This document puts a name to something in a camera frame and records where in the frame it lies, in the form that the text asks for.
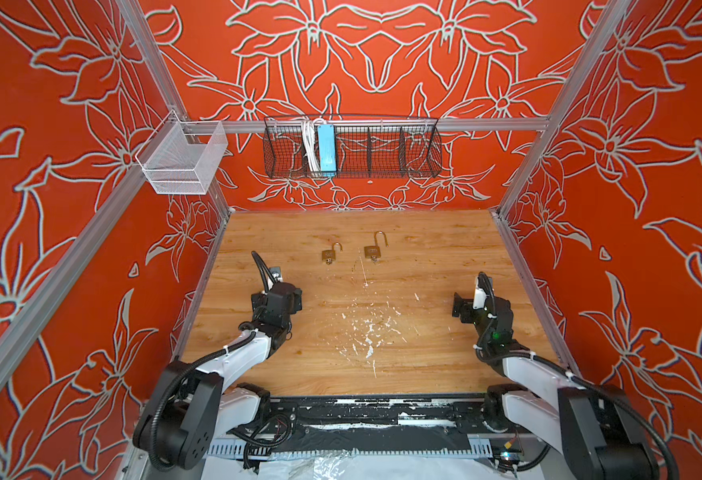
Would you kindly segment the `small brass padlock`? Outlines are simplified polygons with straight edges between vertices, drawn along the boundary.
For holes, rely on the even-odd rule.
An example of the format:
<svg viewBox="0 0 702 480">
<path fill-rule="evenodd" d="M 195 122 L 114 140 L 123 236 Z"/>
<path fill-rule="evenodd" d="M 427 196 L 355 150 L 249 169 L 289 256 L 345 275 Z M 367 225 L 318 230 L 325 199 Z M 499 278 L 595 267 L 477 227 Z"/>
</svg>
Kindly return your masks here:
<svg viewBox="0 0 702 480">
<path fill-rule="evenodd" d="M 321 260 L 327 265 L 333 264 L 337 259 L 337 253 L 343 250 L 343 245 L 340 242 L 333 242 L 329 249 L 321 252 Z"/>
</svg>

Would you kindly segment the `large brass padlock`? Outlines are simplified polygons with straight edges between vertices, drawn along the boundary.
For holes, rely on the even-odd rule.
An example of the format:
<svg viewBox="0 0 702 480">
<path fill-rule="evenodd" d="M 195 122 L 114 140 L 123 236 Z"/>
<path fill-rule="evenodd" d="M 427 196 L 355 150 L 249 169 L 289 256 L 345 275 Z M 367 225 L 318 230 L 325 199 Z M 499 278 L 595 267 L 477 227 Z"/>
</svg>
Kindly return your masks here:
<svg viewBox="0 0 702 480">
<path fill-rule="evenodd" d="M 377 263 L 380 258 L 381 258 L 381 246 L 378 241 L 378 236 L 381 235 L 383 237 L 384 245 L 388 246 L 388 239 L 387 235 L 383 231 L 376 231 L 373 234 L 373 244 L 368 245 L 364 247 L 364 256 L 366 259 L 372 261 L 373 263 Z"/>
</svg>

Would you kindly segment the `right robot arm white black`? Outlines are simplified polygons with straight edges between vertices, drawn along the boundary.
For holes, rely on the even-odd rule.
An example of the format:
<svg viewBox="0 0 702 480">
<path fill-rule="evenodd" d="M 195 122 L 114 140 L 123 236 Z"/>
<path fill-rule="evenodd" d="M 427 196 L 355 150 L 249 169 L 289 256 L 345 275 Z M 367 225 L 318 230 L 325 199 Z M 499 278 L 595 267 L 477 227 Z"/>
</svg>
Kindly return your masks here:
<svg viewBox="0 0 702 480">
<path fill-rule="evenodd" d="M 487 390 L 488 429 L 528 430 L 577 479 L 679 478 L 670 448 L 621 389 L 594 385 L 515 339 L 511 304 L 486 273 L 476 276 L 472 297 L 454 296 L 452 315 L 475 328 L 477 359 L 506 380 Z"/>
</svg>

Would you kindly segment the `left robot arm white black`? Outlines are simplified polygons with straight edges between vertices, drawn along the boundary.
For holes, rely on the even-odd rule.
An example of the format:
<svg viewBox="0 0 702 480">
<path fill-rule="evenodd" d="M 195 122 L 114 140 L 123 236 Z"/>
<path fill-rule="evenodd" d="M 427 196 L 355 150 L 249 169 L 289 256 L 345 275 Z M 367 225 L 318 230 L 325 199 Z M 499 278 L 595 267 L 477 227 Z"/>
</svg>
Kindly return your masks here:
<svg viewBox="0 0 702 480">
<path fill-rule="evenodd" d="M 195 468 L 221 435 L 244 441 L 247 451 L 274 448 L 292 435 L 293 420 L 273 411 L 270 392 L 240 379 L 291 337 L 302 291 L 258 253 L 252 258 L 262 289 L 251 296 L 252 317 L 240 325 L 239 336 L 193 362 L 169 363 L 143 409 L 133 444 L 159 472 Z"/>
</svg>

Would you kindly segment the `clear plastic bin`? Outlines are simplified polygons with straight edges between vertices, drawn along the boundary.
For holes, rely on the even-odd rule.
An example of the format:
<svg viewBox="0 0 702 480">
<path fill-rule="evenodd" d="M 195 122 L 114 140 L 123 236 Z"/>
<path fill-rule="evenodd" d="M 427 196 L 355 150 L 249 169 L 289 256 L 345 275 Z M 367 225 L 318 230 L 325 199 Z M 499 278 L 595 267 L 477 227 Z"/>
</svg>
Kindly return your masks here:
<svg viewBox="0 0 702 480">
<path fill-rule="evenodd" d="M 221 122 L 208 123 L 200 133 L 192 122 L 171 112 L 136 154 L 136 161 L 157 194 L 204 195 L 228 150 Z"/>
</svg>

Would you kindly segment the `blue white box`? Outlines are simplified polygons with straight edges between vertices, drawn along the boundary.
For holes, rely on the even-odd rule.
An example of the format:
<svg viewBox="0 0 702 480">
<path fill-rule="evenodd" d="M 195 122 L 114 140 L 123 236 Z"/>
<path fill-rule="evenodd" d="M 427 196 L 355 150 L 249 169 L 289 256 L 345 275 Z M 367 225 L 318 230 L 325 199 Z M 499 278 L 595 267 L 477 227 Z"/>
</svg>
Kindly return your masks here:
<svg viewBox="0 0 702 480">
<path fill-rule="evenodd" d="M 337 172 L 335 127 L 324 123 L 317 126 L 320 171 L 326 177 L 333 177 Z"/>
</svg>

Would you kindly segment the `aluminium frame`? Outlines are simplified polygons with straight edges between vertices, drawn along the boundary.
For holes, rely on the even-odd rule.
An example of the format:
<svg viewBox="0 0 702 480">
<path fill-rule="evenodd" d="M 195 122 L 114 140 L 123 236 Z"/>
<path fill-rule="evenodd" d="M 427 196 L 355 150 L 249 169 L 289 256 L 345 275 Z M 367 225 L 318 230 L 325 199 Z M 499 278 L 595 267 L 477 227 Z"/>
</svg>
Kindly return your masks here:
<svg viewBox="0 0 702 480">
<path fill-rule="evenodd" d="M 603 1 L 0 1 L 0 479 L 107 479 L 238 211 L 486 208 Z"/>
</svg>

